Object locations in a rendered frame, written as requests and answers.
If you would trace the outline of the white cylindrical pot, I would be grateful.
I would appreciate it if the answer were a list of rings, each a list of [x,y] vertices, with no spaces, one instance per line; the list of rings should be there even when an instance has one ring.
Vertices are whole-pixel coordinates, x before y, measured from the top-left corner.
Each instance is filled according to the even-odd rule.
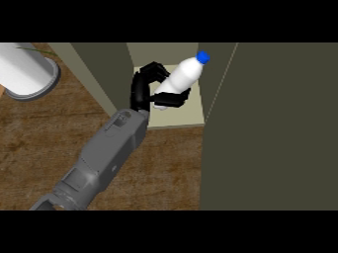
[[[0,42],[0,84],[20,102],[42,98],[60,79],[57,63],[29,42]]]

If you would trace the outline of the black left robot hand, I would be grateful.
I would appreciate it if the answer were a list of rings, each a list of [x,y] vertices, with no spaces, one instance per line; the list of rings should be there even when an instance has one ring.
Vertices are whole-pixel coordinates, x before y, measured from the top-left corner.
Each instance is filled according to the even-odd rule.
[[[170,72],[165,67],[152,62],[146,64],[136,72],[131,84],[130,108],[136,111],[150,110],[150,105],[178,108],[183,106],[189,97],[190,89],[186,89],[178,94],[171,91],[162,91],[158,94],[150,94],[150,84],[156,81],[164,82],[170,77]]]

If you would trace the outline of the white bottle with blue cap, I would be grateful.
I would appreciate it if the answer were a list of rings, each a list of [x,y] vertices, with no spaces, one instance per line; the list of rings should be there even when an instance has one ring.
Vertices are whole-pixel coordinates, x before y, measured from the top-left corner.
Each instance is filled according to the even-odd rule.
[[[198,81],[209,54],[202,50],[195,57],[180,62],[153,93],[153,107],[165,110],[178,108],[187,99],[192,84]]]

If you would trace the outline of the dark grey cabinet door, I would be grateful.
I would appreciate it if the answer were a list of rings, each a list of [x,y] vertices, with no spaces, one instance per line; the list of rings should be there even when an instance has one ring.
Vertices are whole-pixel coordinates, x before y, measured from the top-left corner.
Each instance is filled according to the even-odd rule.
[[[338,43],[242,43],[204,129],[207,210],[338,210]]]

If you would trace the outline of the green plant stem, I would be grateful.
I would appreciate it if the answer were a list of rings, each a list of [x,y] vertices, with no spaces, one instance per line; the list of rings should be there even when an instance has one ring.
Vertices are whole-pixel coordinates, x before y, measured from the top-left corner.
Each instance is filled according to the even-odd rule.
[[[16,49],[23,49],[23,50],[29,50],[29,51],[37,51],[39,53],[48,54],[51,56],[57,56],[57,54],[51,51],[42,50],[42,49],[37,49],[35,47],[26,47],[26,46],[16,46]]]

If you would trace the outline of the olive grey cabinet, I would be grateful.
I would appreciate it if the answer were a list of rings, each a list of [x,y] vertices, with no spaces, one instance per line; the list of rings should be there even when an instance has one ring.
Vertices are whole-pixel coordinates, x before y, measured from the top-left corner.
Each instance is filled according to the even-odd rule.
[[[199,51],[209,55],[189,100],[177,109],[153,109],[150,129],[201,127],[218,97],[233,54],[233,42],[53,42],[50,47],[106,114],[130,105],[131,79],[140,67],[158,62],[173,70]]]

